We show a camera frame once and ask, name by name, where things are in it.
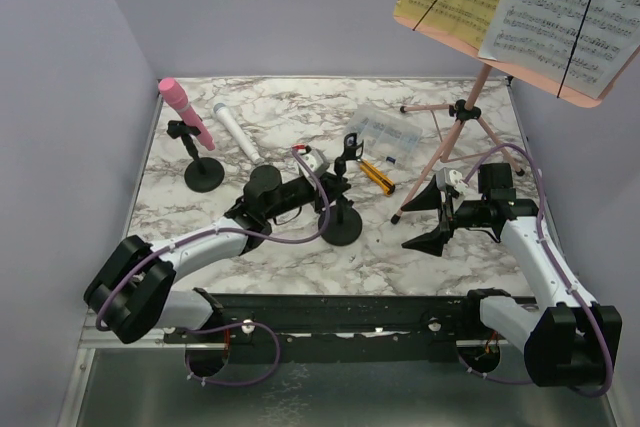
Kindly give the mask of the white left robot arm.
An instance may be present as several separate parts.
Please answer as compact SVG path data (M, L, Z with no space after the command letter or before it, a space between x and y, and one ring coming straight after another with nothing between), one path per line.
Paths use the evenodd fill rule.
M284 182L276 167L264 165L253 170L242 195L211 226L156 242L137 235L124 238L83 296L96 315L97 329L113 332L124 344L138 341L155 327L186 328L201 342L214 340L222 319L202 294L187 297L196 309L186 319L167 317L177 312L169 302L172 286L208 265L274 241L273 221L307 204L319 213L318 230L324 232L332 203L350 187L345 178L330 172Z

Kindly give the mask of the white toy microphone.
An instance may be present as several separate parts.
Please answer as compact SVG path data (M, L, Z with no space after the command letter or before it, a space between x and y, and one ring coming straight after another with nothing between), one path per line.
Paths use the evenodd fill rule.
M236 141L239 148L247 156L247 158L254 165L261 164L263 162L263 158L261 157L254 143L236 121L230 108L226 104L217 103L213 107L213 113L217 120L223 124L227 132Z

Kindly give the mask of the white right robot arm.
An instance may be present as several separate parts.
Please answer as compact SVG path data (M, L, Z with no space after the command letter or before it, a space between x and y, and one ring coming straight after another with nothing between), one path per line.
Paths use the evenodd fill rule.
M539 387L607 385L613 374L622 318L580 284L549 241L546 221L535 201L520 199L507 163L478 170L479 199L469 200L463 175L437 171L429 184L402 206L404 212L434 210L437 226L403 243L403 248L441 256L458 229L489 229L517 261L536 300L531 311L497 291L468 294L470 308L460 326L480 339L495 331L523 355L531 381Z

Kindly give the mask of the black round-base mic stand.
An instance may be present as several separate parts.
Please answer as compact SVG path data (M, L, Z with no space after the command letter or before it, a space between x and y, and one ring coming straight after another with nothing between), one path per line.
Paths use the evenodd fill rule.
M363 154L364 142L359 142L356 133L349 133L344 137L343 152L334 161L334 173L343 175L347 170L348 161L358 161ZM350 184L340 186L340 191L346 192L350 189ZM360 214L354 209L346 210L341 208L325 209L319 220L321 226L324 220L329 223L321 237L330 245L343 247L354 243L362 233L363 223Z

